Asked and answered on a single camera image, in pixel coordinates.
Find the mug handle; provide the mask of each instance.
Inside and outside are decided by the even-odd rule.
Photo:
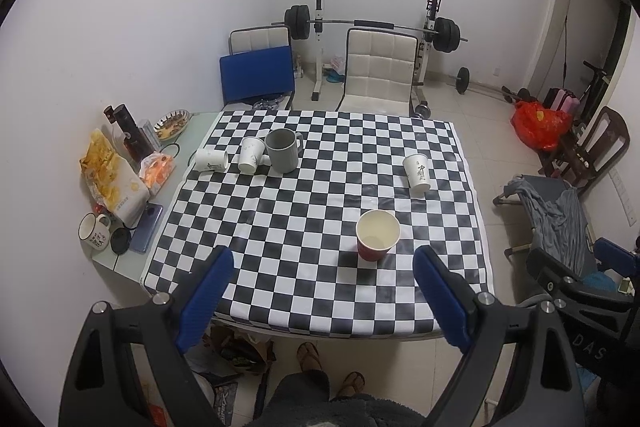
[[[298,154],[302,152],[305,148],[305,139],[302,137],[301,133],[296,133],[296,140],[300,140],[300,144],[298,145]]]
[[[100,214],[100,216],[96,217],[95,220],[98,223],[102,223],[105,227],[107,227],[108,229],[111,228],[111,219],[109,216],[107,216],[106,214]]]

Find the red paper cup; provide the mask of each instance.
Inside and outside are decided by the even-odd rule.
[[[365,261],[378,261],[400,239],[400,223],[386,210],[368,210],[356,224],[358,254]]]

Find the table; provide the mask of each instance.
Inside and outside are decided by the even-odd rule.
[[[287,127],[305,137],[300,168],[278,174],[268,156],[254,176],[238,169],[240,142]],[[216,317],[263,330],[325,337],[439,333],[415,282],[415,248],[430,244],[476,291],[492,291],[484,225],[450,123],[319,111],[224,112],[206,147],[226,150],[227,172],[187,172],[143,273],[149,291],[227,245],[236,266]],[[410,197],[406,155],[431,159],[436,188]],[[371,208],[401,223],[379,263],[356,253],[355,224]]]
[[[169,179],[167,179],[158,194],[156,194],[154,198],[150,199],[152,203],[161,204],[164,208],[164,213],[167,213],[170,208],[175,191],[183,181],[184,174],[187,170],[187,161],[189,156],[191,156],[191,153],[193,153],[194,150],[198,149],[201,145],[204,145],[203,142],[209,138],[211,126],[217,120],[219,115],[220,114],[217,112],[194,113],[191,115],[191,120],[189,121],[187,128],[180,134],[180,136],[173,141],[162,143],[162,145],[165,145],[166,143],[172,142],[177,143],[180,146],[180,153],[175,157],[174,172],[171,173]],[[167,150],[167,152],[171,152],[173,154],[173,149],[175,148],[172,147]],[[113,230],[118,226],[119,225],[113,225],[111,232],[113,232]],[[161,227],[156,229],[152,237],[151,245],[153,245],[153,241],[158,237],[161,230]],[[107,245],[107,248],[102,251],[94,250],[92,253],[92,260],[94,263],[100,264],[105,268],[126,277],[127,279],[131,279],[142,284],[143,271],[146,264],[148,264],[147,260],[152,251],[152,248],[149,247],[146,253],[127,250],[121,255],[116,255],[113,253],[113,250],[111,250],[111,245]]]

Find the silver bolt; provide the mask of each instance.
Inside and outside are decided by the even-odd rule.
[[[169,302],[169,300],[171,299],[170,295],[166,292],[160,292],[160,293],[156,293],[154,295],[154,298],[152,299],[154,304],[167,304],[167,302]]]
[[[495,297],[491,295],[491,293],[489,292],[480,292],[478,294],[478,300],[480,301],[481,304],[484,304],[485,306],[490,306],[495,302]]]
[[[554,311],[556,311],[556,307],[551,301],[540,302],[540,307],[542,308],[542,311],[545,313],[553,313]]]
[[[104,313],[107,311],[107,303],[105,301],[97,301],[92,307],[91,311],[94,313]]]

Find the chair backrest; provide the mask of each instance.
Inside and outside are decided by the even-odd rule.
[[[291,33],[285,25],[258,26],[233,30],[229,35],[229,54],[291,46]]]
[[[409,102],[418,39],[375,29],[347,31],[345,94]]]
[[[289,46],[220,57],[220,80],[225,105],[256,96],[295,91]]]
[[[602,135],[600,135],[598,139],[590,145],[590,141],[596,133],[597,129],[599,127],[602,127],[600,125],[600,122],[602,122],[605,117],[607,117],[609,123],[607,123],[607,126]],[[587,135],[587,138],[582,142],[594,168],[596,164],[600,160],[602,160],[607,155],[607,153],[609,153],[609,151],[618,142],[618,140],[622,140],[622,145],[620,146],[620,148],[616,150],[610,156],[610,158],[596,170],[595,177],[589,180],[587,185],[581,187],[581,190],[586,190],[588,186],[592,185],[603,174],[609,171],[609,169],[613,166],[617,159],[620,158],[620,156],[622,156],[629,148],[630,137],[629,130],[626,127],[625,119],[622,118],[622,115],[620,115],[620,113],[618,113],[617,111],[614,111],[612,108],[605,106],[598,113],[598,116],[596,117],[596,120],[593,123],[593,126],[591,127],[591,130]]]

